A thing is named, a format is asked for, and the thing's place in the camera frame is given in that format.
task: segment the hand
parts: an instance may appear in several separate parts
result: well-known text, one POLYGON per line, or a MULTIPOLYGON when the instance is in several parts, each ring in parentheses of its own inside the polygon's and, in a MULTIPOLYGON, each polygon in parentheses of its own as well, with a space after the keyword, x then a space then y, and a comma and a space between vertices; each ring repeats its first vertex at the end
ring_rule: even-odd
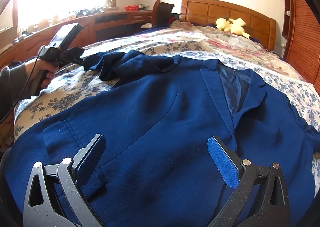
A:
MULTIPOLYGON (((34 58, 34 59, 25 63, 27 76, 30 75, 35 61, 36 61, 36 59, 34 58)), ((58 69, 59 69, 58 66, 53 66, 51 63, 49 63, 45 60, 38 59, 36 66, 35 66, 35 69, 33 70, 32 75, 30 77, 30 81, 36 77, 36 75, 39 73, 39 71, 48 70, 49 73, 47 73, 47 78, 41 84, 41 88, 45 89, 51 83, 51 80, 54 78, 55 72, 57 72, 58 69)))

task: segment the navy blue blazer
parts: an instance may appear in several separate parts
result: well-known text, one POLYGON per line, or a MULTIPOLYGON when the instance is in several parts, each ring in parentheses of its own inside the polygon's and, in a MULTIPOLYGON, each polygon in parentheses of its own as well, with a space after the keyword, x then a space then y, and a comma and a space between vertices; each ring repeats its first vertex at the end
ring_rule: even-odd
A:
MULTIPOLYGON (((320 135, 252 70, 234 70, 217 59, 136 51, 98 53, 84 68, 101 70, 103 80, 120 80, 18 138, 5 177, 21 211, 33 164, 73 157, 96 133, 106 137, 107 147, 81 190, 108 227, 206 226, 232 191, 209 155, 212 135, 255 165, 280 164, 292 226, 308 209, 320 135)), ((73 219, 58 187, 57 192, 73 219)))

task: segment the wooden desk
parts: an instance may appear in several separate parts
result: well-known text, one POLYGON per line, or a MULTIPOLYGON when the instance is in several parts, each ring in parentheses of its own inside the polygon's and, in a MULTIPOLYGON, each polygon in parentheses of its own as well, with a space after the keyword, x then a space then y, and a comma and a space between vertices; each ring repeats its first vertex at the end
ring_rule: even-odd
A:
POLYGON ((79 17, 31 34, 0 54, 0 69, 14 60, 25 61, 36 56, 42 45, 47 45, 57 31, 66 24, 78 22, 84 29, 70 47, 84 47, 97 41, 121 37, 138 29, 142 23, 151 22, 152 11, 108 11, 104 14, 79 17))

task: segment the wooden louvered door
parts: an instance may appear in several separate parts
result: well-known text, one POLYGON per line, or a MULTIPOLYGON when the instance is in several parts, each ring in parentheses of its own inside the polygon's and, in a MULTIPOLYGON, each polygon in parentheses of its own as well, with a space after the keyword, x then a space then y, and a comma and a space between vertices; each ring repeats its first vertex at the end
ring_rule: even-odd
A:
POLYGON ((287 62, 320 91, 320 25, 305 0, 294 0, 292 38, 287 62))

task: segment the person's arm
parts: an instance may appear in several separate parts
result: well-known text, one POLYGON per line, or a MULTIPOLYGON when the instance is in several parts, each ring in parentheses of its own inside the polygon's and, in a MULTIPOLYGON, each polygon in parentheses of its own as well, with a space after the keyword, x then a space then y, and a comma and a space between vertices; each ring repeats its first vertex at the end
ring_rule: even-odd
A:
MULTIPOLYGON (((0 120, 9 112, 12 105, 17 101, 35 63, 32 59, 13 69, 4 67, 0 72, 0 120)), ((34 79, 40 70, 48 70, 47 79, 42 82, 41 87, 47 88, 54 77, 58 67, 54 67, 49 62, 38 59, 36 67, 31 75, 30 80, 34 79)), ((30 98, 29 88, 26 87, 20 99, 30 98)))

